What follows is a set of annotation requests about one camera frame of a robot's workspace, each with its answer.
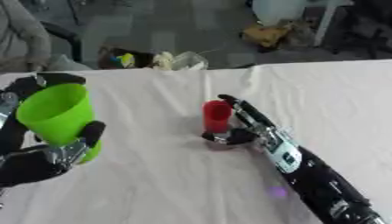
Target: gray sleeve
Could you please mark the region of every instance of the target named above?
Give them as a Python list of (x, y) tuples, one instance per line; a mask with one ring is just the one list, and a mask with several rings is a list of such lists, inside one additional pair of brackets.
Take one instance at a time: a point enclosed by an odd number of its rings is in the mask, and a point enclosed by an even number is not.
[(18, 0), (0, 0), (7, 13), (11, 29), (26, 41), (28, 63), (46, 66), (51, 56), (51, 40), (42, 24)]

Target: green cup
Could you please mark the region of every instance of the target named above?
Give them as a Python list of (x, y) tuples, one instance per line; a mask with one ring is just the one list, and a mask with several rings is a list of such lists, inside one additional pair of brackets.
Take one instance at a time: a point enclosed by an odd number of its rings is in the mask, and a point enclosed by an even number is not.
[[(80, 84), (62, 84), (33, 94), (17, 109), (17, 120), (55, 146), (76, 140), (86, 124), (94, 120), (88, 91)], [(101, 142), (91, 149), (82, 163), (98, 156)]]

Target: floor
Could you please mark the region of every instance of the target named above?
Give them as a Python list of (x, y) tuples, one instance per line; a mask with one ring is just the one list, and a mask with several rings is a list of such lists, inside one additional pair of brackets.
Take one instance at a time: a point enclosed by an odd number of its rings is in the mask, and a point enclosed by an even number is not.
[[(90, 0), (78, 7), (82, 25), (75, 25), (66, 0), (47, 0), (49, 10), (28, 8), (42, 20), (78, 32), (83, 39), (85, 64), (96, 67), (102, 45), (141, 52), (201, 53), (210, 68), (230, 68), (248, 63), (357, 60), (343, 52), (332, 55), (321, 48), (304, 52), (279, 50), (259, 53), (254, 45), (238, 38), (238, 32), (253, 24), (244, 0), (123, 0), (132, 7), (112, 4), (116, 0)], [(53, 41), (56, 53), (69, 53), (61, 40)]]

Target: white tablecloth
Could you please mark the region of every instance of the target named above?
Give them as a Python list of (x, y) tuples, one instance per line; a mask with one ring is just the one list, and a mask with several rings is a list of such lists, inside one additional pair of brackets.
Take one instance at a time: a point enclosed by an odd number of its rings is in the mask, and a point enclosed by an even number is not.
[(319, 223), (295, 193), (271, 195), (286, 186), (263, 156), (205, 146), (201, 105), (217, 94), (253, 103), (392, 215), (391, 60), (77, 74), (108, 125), (101, 155), (9, 190), (1, 223)]

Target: red cup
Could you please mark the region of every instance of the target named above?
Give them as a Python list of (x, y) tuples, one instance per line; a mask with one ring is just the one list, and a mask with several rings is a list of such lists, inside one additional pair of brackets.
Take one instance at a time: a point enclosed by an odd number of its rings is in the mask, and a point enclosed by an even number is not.
[(228, 131), (231, 107), (225, 101), (208, 101), (203, 105), (204, 128), (211, 133)]

